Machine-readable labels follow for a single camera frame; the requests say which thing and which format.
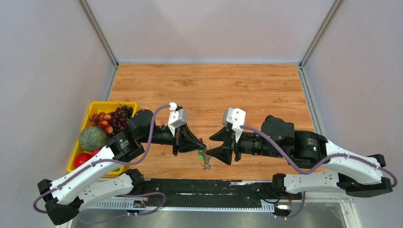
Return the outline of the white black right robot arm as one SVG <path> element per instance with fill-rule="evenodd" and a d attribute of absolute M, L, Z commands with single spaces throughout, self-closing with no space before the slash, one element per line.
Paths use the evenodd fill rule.
<path fill-rule="evenodd" d="M 296 174 L 272 177 L 277 198 L 316 190 L 343 190 L 349 196 L 370 198 L 393 191 L 397 178 L 386 169 L 384 156 L 361 156 L 311 131 L 296 130 L 293 123 L 269 115 L 257 130 L 240 122 L 223 123 L 211 136 L 221 146 L 208 156 L 230 165 L 242 154 L 283 158 Z"/>

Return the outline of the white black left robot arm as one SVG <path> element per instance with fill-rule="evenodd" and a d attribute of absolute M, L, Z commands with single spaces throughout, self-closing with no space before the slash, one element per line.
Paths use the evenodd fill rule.
<path fill-rule="evenodd" d="M 85 207 L 101 200 L 128 193 L 141 196 L 145 183 L 139 171 L 128 170 L 102 184 L 97 181 L 123 165 L 141 163 L 151 144 L 170 145 L 174 155 L 206 149 L 190 131 L 185 110 L 175 104 L 167 108 L 170 110 L 167 125 L 156 125 L 157 111 L 141 109 L 94 157 L 59 179 L 44 179 L 38 183 L 40 198 L 45 202 L 43 213 L 54 225 L 72 220 Z"/>

